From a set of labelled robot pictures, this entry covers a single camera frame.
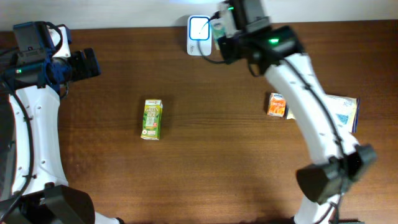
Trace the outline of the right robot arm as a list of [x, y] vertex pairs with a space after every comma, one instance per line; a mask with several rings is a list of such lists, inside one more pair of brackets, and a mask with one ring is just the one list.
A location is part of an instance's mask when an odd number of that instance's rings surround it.
[[260, 1], [221, 1], [218, 16], [226, 63], [245, 59], [257, 67], [256, 76], [285, 98], [307, 143], [312, 163], [296, 172], [303, 200], [292, 221], [338, 223], [343, 196], [375, 163], [375, 150], [342, 126], [293, 28], [274, 28]]

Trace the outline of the teal tissue pack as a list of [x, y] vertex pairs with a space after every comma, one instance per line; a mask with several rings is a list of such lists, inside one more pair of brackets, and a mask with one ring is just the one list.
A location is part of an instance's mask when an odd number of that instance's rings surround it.
[[225, 36], [225, 28], [224, 28], [224, 21], [222, 18], [220, 19], [212, 19], [210, 21], [210, 26], [212, 29], [213, 40], [215, 43], [215, 47], [217, 50], [220, 49], [218, 40]]

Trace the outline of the orange tissue pack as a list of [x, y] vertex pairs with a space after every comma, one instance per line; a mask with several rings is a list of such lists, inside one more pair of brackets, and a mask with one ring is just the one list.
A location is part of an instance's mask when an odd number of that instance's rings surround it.
[[283, 117], [285, 115], [286, 100], [279, 93], [271, 93], [267, 114], [270, 116]]

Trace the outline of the green tea carton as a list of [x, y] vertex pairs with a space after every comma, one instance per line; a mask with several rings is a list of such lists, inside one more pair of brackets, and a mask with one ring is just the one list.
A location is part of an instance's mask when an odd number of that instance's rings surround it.
[[163, 104], [160, 99], [148, 99], [145, 101], [142, 119], [141, 138], [146, 140], [159, 140]]

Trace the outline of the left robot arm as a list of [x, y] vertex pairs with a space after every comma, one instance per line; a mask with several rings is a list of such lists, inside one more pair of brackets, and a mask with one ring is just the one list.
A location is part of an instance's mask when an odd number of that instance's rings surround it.
[[72, 52], [67, 26], [32, 21], [13, 27], [17, 47], [1, 73], [13, 112], [7, 146], [12, 180], [2, 223], [121, 223], [98, 213], [91, 197], [69, 186], [62, 167], [58, 110], [69, 85], [101, 73], [91, 48]]

